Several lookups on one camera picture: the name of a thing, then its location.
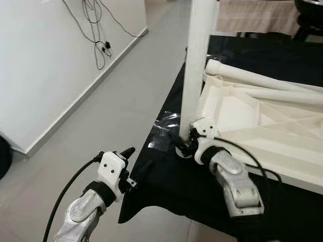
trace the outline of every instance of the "white cloth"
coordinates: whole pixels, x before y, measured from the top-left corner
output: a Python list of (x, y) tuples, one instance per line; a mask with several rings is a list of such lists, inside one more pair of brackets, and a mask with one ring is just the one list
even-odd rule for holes
[(217, 31), (279, 32), (295, 35), (299, 13), (294, 1), (221, 0)]

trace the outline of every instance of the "clear plastic bag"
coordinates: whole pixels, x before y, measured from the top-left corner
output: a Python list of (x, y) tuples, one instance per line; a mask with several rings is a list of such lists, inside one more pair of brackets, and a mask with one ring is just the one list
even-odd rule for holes
[(161, 120), (156, 120), (151, 131), (151, 140), (148, 148), (168, 151), (172, 142), (172, 134), (178, 134), (180, 127), (180, 115), (166, 111)]

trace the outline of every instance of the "black connector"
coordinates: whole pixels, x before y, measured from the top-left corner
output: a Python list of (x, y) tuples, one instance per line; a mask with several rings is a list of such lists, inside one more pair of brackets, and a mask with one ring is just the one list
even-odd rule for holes
[(110, 42), (106, 41), (106, 42), (105, 42), (105, 47), (106, 47), (107, 49), (110, 49), (110, 48), (111, 48)]

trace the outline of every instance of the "white vertical pole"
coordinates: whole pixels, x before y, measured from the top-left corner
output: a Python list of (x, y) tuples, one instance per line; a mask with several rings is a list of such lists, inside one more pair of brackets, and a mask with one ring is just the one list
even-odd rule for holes
[(214, 16), (218, 13), (217, 6), (217, 0), (192, 0), (180, 126), (180, 136), (184, 140), (189, 138), (190, 124), (196, 119), (209, 35), (215, 25), (214, 19), (217, 19)]

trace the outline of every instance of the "gray tile floor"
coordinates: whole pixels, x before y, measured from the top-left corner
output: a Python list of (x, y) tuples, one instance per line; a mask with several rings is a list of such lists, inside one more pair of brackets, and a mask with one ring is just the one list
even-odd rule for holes
[[(130, 168), (184, 61), (190, 1), (177, 0), (150, 33), (31, 158), (16, 155), (0, 182), (0, 241), (41, 241), (53, 204), (70, 177), (99, 150), (135, 146)], [(96, 178), (86, 170), (63, 199), (49, 241), (64, 210)], [(159, 208), (143, 209), (117, 224), (121, 204), (101, 217), (91, 241), (233, 241), (234, 239)]]

